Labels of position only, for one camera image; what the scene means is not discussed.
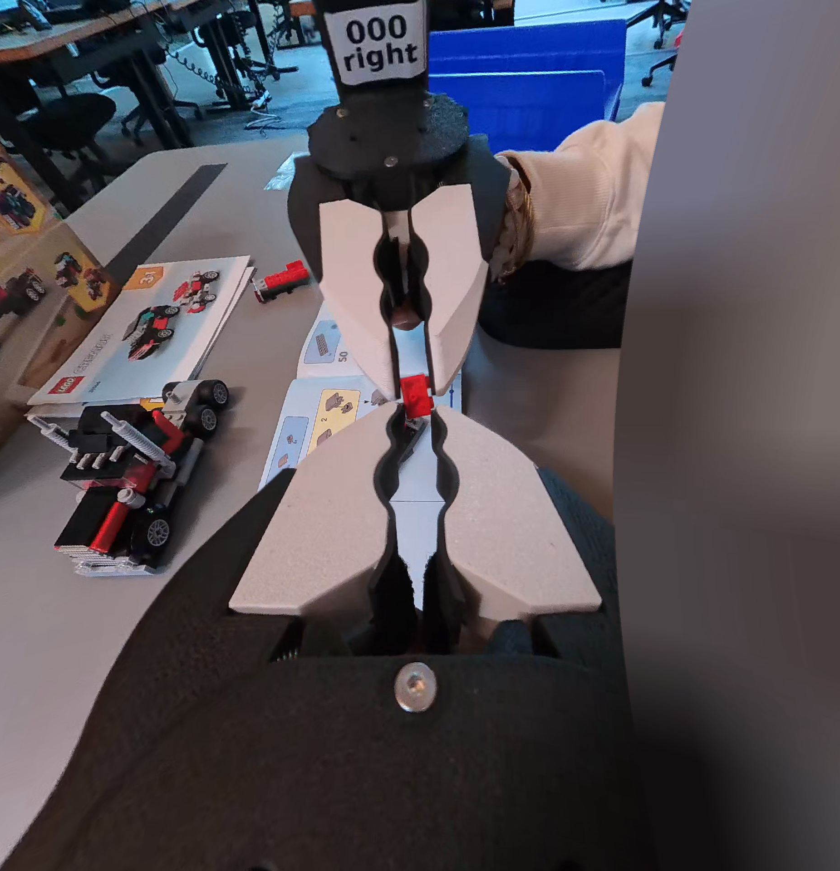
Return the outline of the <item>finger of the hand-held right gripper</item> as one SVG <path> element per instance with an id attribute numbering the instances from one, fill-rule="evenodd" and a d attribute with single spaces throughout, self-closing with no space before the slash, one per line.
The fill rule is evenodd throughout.
<path id="1" fill-rule="evenodd" d="M 429 376 L 441 396 L 468 354 L 489 275 L 471 186 L 437 188 L 411 209 L 409 226 L 429 302 L 423 317 Z"/>
<path id="2" fill-rule="evenodd" d="M 319 287 L 349 353 L 385 398 L 397 397 L 384 280 L 375 253 L 388 237 L 381 212 L 354 201 L 319 205 Z"/>

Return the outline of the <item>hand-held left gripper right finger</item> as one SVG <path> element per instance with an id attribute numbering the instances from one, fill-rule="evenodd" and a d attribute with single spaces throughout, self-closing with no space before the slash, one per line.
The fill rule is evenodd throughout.
<path id="1" fill-rule="evenodd" d="M 462 629 L 488 640 L 503 623 L 598 612 L 601 594 L 535 463 L 447 406 L 431 430 L 443 505 L 424 578 L 426 648 L 453 651 Z"/>

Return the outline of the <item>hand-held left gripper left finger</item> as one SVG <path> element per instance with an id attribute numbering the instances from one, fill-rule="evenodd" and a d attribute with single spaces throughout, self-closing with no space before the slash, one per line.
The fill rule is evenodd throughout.
<path id="1" fill-rule="evenodd" d="M 360 654 L 411 646 L 414 591 L 391 505 L 405 422 L 402 405 L 381 405 L 300 462 L 231 595 L 234 612 L 324 624 Z"/>

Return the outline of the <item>grey red lego assembly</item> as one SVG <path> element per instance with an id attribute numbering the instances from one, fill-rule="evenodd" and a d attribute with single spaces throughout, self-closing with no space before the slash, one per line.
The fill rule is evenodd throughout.
<path id="1" fill-rule="evenodd" d="M 253 292 L 257 300 L 265 304 L 283 294 L 291 294 L 294 290 L 309 285 L 311 278 L 304 263 L 295 260 L 286 264 L 281 271 L 254 279 Z"/>

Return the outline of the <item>small red lego brick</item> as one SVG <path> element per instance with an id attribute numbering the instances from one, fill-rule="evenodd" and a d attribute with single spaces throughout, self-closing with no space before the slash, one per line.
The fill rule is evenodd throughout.
<path id="1" fill-rule="evenodd" d="M 430 416 L 435 403 L 429 377 L 426 374 L 402 377 L 401 399 L 407 420 Z"/>

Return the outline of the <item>large blue plastic bin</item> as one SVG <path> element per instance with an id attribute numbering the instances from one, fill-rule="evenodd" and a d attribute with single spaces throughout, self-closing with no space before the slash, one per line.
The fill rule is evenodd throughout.
<path id="1" fill-rule="evenodd" d="M 435 31 L 428 89 L 462 106 L 491 152 L 552 151 L 616 119 L 626 31 L 623 19 Z"/>

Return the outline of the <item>person's right forearm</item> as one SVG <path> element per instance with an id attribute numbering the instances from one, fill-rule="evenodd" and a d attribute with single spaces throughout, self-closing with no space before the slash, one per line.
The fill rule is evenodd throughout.
<path id="1" fill-rule="evenodd" d="M 502 152 L 531 183 L 528 260 L 584 271 L 633 258 L 664 110 L 664 102 L 643 103 L 622 122 L 582 127 L 553 151 Z"/>

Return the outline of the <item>open lego instruction booklet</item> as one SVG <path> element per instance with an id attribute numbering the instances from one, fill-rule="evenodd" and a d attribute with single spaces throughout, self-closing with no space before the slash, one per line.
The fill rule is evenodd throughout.
<path id="1" fill-rule="evenodd" d="M 320 306 L 287 390 L 260 480 L 263 488 L 283 469 L 295 468 L 319 440 L 382 405 L 381 391 L 362 372 L 326 304 Z M 422 612 L 424 573 L 435 550 L 443 499 L 436 489 L 437 459 L 429 417 L 402 460 L 399 487 L 391 499 L 399 553 Z"/>

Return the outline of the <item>black red lego truck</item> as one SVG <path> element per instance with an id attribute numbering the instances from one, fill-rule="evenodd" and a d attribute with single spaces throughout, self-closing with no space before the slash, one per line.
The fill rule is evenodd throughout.
<path id="1" fill-rule="evenodd" d="M 173 539 L 175 504 L 230 403 L 219 379 L 168 382 L 151 400 L 92 403 L 73 425 L 27 420 L 68 453 L 61 480 L 76 507 L 54 549 L 87 577 L 155 573 Z"/>

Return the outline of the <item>lego set box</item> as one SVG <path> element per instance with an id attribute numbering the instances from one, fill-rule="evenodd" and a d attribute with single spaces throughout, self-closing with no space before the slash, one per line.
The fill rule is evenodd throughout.
<path id="1" fill-rule="evenodd" d="M 0 142 L 0 448 L 118 292 Z"/>

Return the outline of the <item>clear plastic bag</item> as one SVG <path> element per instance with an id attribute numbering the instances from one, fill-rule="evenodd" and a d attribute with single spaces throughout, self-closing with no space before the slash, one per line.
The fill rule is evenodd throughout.
<path id="1" fill-rule="evenodd" d="M 288 191 L 295 178 L 296 162 L 308 156 L 307 152 L 292 152 L 265 184 L 265 191 Z"/>

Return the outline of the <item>black quilted wrist pad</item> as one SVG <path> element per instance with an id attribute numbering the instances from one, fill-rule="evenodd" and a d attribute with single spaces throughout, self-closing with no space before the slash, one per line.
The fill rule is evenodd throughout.
<path id="1" fill-rule="evenodd" d="M 536 350 L 621 348 L 632 261 L 568 271 L 534 260 L 493 282 L 479 327 L 492 339 Z"/>

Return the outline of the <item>black office chair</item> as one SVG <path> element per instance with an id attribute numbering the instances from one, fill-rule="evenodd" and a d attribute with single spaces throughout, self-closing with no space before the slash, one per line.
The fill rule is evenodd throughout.
<path id="1" fill-rule="evenodd" d="M 73 93 L 43 102 L 27 78 L 11 71 L 0 71 L 0 97 L 19 127 L 47 156 L 60 153 L 77 161 L 69 177 L 77 189 L 89 186 L 92 193 L 98 193 L 123 172 L 97 142 L 99 132 L 118 110 L 110 97 Z"/>

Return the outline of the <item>row of black desks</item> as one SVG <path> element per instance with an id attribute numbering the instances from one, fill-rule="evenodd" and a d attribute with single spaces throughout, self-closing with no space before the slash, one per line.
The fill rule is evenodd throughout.
<path id="1" fill-rule="evenodd" d="M 62 88 L 103 66 L 117 65 L 125 72 L 122 85 L 135 94 L 147 113 L 161 146 L 166 150 L 194 146 L 184 119 L 177 113 L 172 93 L 155 71 L 149 51 L 158 46 L 162 33 L 157 14 L 169 27 L 206 31 L 206 49 L 214 49 L 219 63 L 226 63 L 226 43 L 220 19 L 248 6 L 257 14 L 257 2 L 135 2 L 109 16 L 54 25 L 50 30 L 0 35 L 0 136 L 20 154 L 55 199 L 69 212 L 83 204 L 80 182 L 64 176 L 54 164 L 53 152 L 67 152 L 64 142 L 44 146 L 22 124 L 10 98 L 20 82 L 38 81 Z"/>

